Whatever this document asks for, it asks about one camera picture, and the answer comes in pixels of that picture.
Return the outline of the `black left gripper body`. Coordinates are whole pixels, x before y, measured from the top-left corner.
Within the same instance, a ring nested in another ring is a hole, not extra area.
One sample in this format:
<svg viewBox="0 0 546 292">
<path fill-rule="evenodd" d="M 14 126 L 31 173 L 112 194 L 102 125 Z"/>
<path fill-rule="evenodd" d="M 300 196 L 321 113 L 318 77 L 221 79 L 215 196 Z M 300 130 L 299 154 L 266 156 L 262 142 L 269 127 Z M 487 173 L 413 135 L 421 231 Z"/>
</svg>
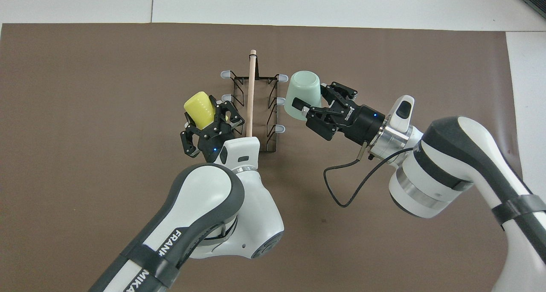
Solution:
<svg viewBox="0 0 546 292">
<path fill-rule="evenodd" d="M 206 162 L 214 162 L 224 143 L 234 138 L 230 123 L 225 121 L 213 122 L 201 131 L 198 149 L 202 152 Z"/>
</svg>

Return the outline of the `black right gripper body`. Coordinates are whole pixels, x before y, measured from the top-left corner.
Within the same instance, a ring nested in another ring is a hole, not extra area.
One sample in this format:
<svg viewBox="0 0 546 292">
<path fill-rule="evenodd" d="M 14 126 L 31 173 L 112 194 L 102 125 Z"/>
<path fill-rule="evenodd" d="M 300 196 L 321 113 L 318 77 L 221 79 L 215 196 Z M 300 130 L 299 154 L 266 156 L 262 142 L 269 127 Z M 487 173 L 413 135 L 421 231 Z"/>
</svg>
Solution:
<svg viewBox="0 0 546 292">
<path fill-rule="evenodd" d="M 376 137 L 385 115 L 368 106 L 350 106 L 342 115 L 333 116 L 339 132 L 356 144 L 370 144 Z"/>
</svg>

